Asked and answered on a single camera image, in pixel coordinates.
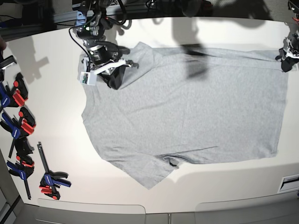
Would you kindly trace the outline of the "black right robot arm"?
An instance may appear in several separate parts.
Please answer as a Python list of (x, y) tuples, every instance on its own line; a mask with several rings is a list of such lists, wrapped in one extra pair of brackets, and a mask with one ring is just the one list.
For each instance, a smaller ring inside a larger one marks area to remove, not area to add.
[(107, 16), (107, 8), (111, 3), (110, 0), (82, 1), (76, 23), (69, 31), (73, 31), (83, 41), (81, 48), (85, 54), (79, 62), (80, 83), (96, 85), (101, 78), (109, 88), (117, 90), (122, 84), (125, 69), (138, 64), (122, 58), (130, 53), (128, 48), (106, 41), (104, 32), (112, 29), (113, 25), (124, 25), (127, 20), (127, 12), (121, 0), (118, 3), (123, 13), (122, 20)]

